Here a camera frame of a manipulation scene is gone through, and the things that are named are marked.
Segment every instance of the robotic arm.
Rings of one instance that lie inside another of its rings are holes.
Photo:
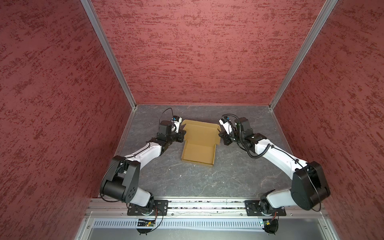
[[[152,138],[138,151],[121,157],[115,156],[100,186],[101,196],[107,195],[118,201],[141,207],[143,214],[154,208],[153,194],[138,187],[140,170],[151,160],[159,157],[173,142],[183,142],[185,130],[179,130],[182,118],[173,116],[171,121],[161,121],[156,138]]]
[[[236,127],[230,117],[235,118]],[[219,136],[225,145],[236,142],[250,157],[266,158],[292,180],[291,188],[272,190],[261,196],[259,210],[262,214],[271,215],[280,207],[294,205],[310,210],[330,195],[323,169],[317,162],[308,163],[275,146],[260,133],[254,134],[246,118],[225,114],[219,123],[224,127]]]

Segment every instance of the open cardboard box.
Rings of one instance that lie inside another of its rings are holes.
[[[184,120],[184,150],[181,160],[212,167],[216,145],[220,144],[220,126],[214,123]]]

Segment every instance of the red wall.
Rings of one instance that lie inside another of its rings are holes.
[[[0,3],[0,239],[73,239],[128,101],[79,0]]]
[[[342,239],[384,236],[384,2],[339,0],[276,116],[293,153],[324,167]]]
[[[94,0],[139,104],[268,105],[324,0]]]

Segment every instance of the gray tabletop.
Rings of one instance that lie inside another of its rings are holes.
[[[122,154],[144,147],[156,137],[161,113],[172,107],[183,119],[217,123],[223,114],[246,117],[254,133],[261,133],[284,148],[277,127],[267,107],[204,105],[139,105]],[[171,112],[162,120],[169,120]],[[265,158],[251,159],[236,144],[216,147],[213,167],[181,161],[184,143],[174,142],[160,157],[140,172],[139,187],[158,197],[244,197],[256,198],[272,189],[289,187],[291,180]]]

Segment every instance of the black mounting plate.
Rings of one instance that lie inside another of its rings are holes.
[[[168,200],[155,200],[155,207],[157,209],[160,209],[163,211],[164,216],[167,215],[167,210],[168,210]],[[128,216],[140,216],[140,217],[145,217],[145,216],[154,216],[155,212],[151,212],[149,215],[144,215],[141,213],[140,209],[136,204],[129,204],[128,205],[128,211],[127,211]]]
[[[246,200],[245,203],[245,210],[247,211],[247,216],[263,216],[267,217],[266,215],[262,214],[260,210],[258,209],[259,206],[259,200]],[[280,207],[276,209],[276,217],[277,216],[287,216],[287,213],[285,212],[284,207]]]

